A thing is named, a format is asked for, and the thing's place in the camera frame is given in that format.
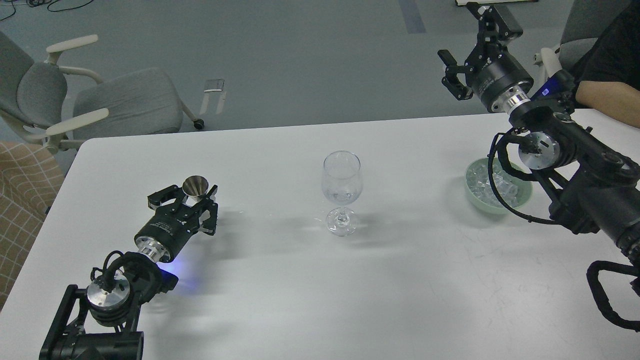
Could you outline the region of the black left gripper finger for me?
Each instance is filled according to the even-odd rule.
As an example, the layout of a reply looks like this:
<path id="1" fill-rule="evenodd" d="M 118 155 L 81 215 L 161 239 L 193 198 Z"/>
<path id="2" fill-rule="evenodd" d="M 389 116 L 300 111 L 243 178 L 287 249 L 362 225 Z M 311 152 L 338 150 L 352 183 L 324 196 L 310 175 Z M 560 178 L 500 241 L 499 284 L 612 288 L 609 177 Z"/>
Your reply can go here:
<path id="1" fill-rule="evenodd" d="M 162 207 L 163 204 L 169 201 L 183 203 L 185 202 L 185 197 L 186 193 L 182 187 L 178 185 L 167 186 L 147 196 L 147 207 L 155 211 L 158 207 Z"/>
<path id="2" fill-rule="evenodd" d="M 213 236 L 217 230 L 218 203 L 215 200 L 217 192 L 218 185 L 213 185 L 209 191 L 199 197 L 198 202 L 202 210 L 199 216 L 198 231 L 209 236 Z"/>

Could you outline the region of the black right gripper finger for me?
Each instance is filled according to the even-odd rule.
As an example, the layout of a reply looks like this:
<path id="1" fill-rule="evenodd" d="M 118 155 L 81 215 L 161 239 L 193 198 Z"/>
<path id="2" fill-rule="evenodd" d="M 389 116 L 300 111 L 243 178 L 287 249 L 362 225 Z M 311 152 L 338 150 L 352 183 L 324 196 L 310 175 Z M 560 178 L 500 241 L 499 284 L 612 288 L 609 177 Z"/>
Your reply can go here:
<path id="1" fill-rule="evenodd" d="M 448 89 L 456 100 L 471 100 L 474 94 L 473 89 L 471 89 L 469 85 L 463 84 L 459 75 L 473 75 L 476 64 L 470 61 L 464 62 L 464 64 L 458 64 L 457 60 L 455 60 L 447 49 L 439 49 L 438 57 L 443 62 L 445 69 L 441 84 Z"/>
<path id="2" fill-rule="evenodd" d="M 517 19 L 505 5 L 467 2 L 466 9 L 478 20 L 475 48 L 481 53 L 505 52 L 510 42 L 524 33 Z"/>

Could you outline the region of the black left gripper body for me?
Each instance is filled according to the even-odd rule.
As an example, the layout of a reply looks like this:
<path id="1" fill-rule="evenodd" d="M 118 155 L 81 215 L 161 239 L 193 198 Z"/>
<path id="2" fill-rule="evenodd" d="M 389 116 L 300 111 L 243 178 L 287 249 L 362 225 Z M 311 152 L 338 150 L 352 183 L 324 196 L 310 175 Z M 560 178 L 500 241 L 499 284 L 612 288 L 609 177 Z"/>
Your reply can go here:
<path id="1" fill-rule="evenodd" d="M 198 231 L 201 213 L 198 203 L 173 202 L 158 207 L 134 237 L 138 252 L 154 263 L 173 262 L 192 236 L 203 233 Z"/>

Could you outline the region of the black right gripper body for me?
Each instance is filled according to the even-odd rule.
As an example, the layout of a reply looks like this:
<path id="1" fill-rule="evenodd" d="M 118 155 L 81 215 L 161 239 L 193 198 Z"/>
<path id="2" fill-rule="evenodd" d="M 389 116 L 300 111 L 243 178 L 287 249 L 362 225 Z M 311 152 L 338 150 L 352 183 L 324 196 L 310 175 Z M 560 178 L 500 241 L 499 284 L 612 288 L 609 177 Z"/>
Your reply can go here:
<path id="1" fill-rule="evenodd" d="M 496 55 L 474 51 L 465 66 L 466 100 L 476 95 L 488 112 L 507 114 L 529 101 L 533 77 L 508 51 Z"/>

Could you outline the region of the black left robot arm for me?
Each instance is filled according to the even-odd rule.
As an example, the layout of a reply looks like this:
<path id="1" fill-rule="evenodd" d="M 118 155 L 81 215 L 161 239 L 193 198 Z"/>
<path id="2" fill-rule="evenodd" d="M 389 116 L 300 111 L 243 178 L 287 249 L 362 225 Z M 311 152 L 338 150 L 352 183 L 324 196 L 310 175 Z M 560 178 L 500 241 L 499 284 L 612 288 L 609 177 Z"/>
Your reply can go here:
<path id="1" fill-rule="evenodd" d="M 134 237 L 136 251 L 112 251 L 91 282 L 69 285 L 39 351 L 41 360 L 140 360 L 144 333 L 137 329 L 142 305 L 172 291 L 178 277 L 160 268 L 173 262 L 197 233 L 217 230 L 218 186 L 186 178 L 147 198 L 154 215 Z"/>

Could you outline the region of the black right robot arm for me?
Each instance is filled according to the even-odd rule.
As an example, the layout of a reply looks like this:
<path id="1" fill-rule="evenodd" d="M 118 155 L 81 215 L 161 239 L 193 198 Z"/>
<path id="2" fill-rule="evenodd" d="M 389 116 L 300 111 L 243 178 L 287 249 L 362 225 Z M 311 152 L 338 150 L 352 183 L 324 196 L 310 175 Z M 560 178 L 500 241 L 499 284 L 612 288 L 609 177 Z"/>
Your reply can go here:
<path id="1" fill-rule="evenodd" d="M 489 113 L 508 115 L 510 130 L 494 136 L 488 164 L 492 167 L 498 160 L 510 176 L 539 183 L 551 201 L 549 219 L 523 214 L 510 205 L 506 210 L 530 223 L 559 225 L 576 235 L 608 235 L 629 264 L 596 260 L 586 271 L 587 282 L 605 319 L 638 332 L 637 320 L 623 319 L 611 307 L 599 273 L 633 276 L 631 287 L 639 291 L 639 165 L 572 119 L 573 79 L 566 70 L 555 71 L 528 95 L 534 80 L 508 52 L 510 41 L 523 30 L 505 5 L 468 2 L 465 7 L 478 22 L 477 43 L 462 64 L 450 51 L 438 51 L 445 66 L 441 82 L 458 101 L 476 95 Z"/>

